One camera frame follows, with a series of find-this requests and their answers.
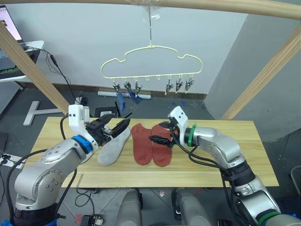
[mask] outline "power strip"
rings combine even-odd
[[[14,162],[17,162],[22,158],[22,157],[11,155],[11,154],[8,154],[8,155],[10,156],[9,160],[11,160],[11,161],[8,161],[6,164],[3,164],[3,166],[13,167],[13,165],[15,164]],[[25,165],[25,163],[21,163],[16,168],[23,169],[24,165]]]

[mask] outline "white hanger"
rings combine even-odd
[[[115,79],[124,79],[126,81],[129,78],[134,78],[135,81],[138,81],[138,78],[145,78],[148,81],[150,79],[150,77],[156,77],[159,80],[161,76],[167,76],[169,79],[171,79],[171,77],[175,76],[175,75],[178,75],[180,78],[183,75],[190,75],[190,77],[193,77],[194,75],[196,75],[196,74],[198,74],[198,73],[200,73],[202,71],[202,69],[203,69],[203,62],[197,56],[194,56],[194,55],[191,55],[191,54],[185,54],[184,56],[179,56],[178,51],[176,49],[174,49],[174,48],[170,48],[170,47],[166,47],[166,46],[153,46],[152,43],[151,43],[151,11],[150,11],[150,7],[149,7],[149,21],[150,21],[150,45],[146,46],[146,47],[135,48],[133,50],[130,50],[130,51],[126,52],[124,54],[124,59],[123,60],[120,60],[118,58],[113,58],[111,60],[108,60],[108,61],[104,62],[103,65],[101,66],[101,69],[100,69],[101,75],[104,78],[106,78],[106,79],[112,79],[113,82],[115,81]],[[121,76],[121,77],[108,77],[108,76],[104,75],[103,68],[108,63],[110,63],[112,61],[118,61],[119,63],[123,63],[123,62],[127,61],[127,55],[128,54],[136,52],[136,51],[139,51],[139,50],[143,50],[143,49],[153,49],[153,48],[163,48],[163,49],[172,50],[172,51],[174,51],[176,53],[176,57],[178,59],[184,59],[185,57],[192,57],[194,59],[197,59],[199,61],[199,63],[200,63],[200,70],[197,71],[197,72],[188,72],[188,73],[154,74],[154,75],[138,75],[138,76],[135,75],[135,76]]]

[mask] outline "white wall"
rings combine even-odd
[[[13,4],[7,5],[25,41],[44,40],[72,84],[112,86],[100,76],[103,62],[123,58],[125,52],[149,45],[146,8],[110,4]],[[200,57],[203,72],[195,77],[190,92],[208,93],[246,14],[181,8],[156,8],[152,15],[153,45],[166,45]],[[110,75],[183,73],[198,70],[195,60],[178,60],[173,52],[145,50],[132,54],[128,64],[108,66]],[[62,77],[49,71],[44,54],[38,67],[55,83]],[[140,80],[144,89],[165,90],[167,78]]]

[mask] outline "white desk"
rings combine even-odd
[[[44,48],[44,41],[26,41],[25,45],[26,46],[30,46],[30,47],[34,47],[34,48]],[[26,78],[26,75],[22,75],[22,76],[17,76],[17,77],[11,77],[11,78],[4,78],[4,79],[0,79],[0,82],[5,82],[5,81],[16,81],[16,80],[21,80]]]

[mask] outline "wooden beam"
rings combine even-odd
[[[40,71],[31,58],[24,52],[14,37],[0,22],[0,49],[17,65],[17,67],[57,106],[64,114],[68,113],[69,103],[57,91],[48,78]]]
[[[47,2],[130,4],[127,0],[0,0],[0,4]],[[162,7],[208,9],[301,20],[301,6],[272,0],[150,0],[150,2],[154,6]]]
[[[301,24],[296,27],[285,44],[273,56],[268,64],[255,77],[251,84],[231,105],[221,120],[231,120],[243,109],[247,103],[283,68],[284,65],[301,49]]]

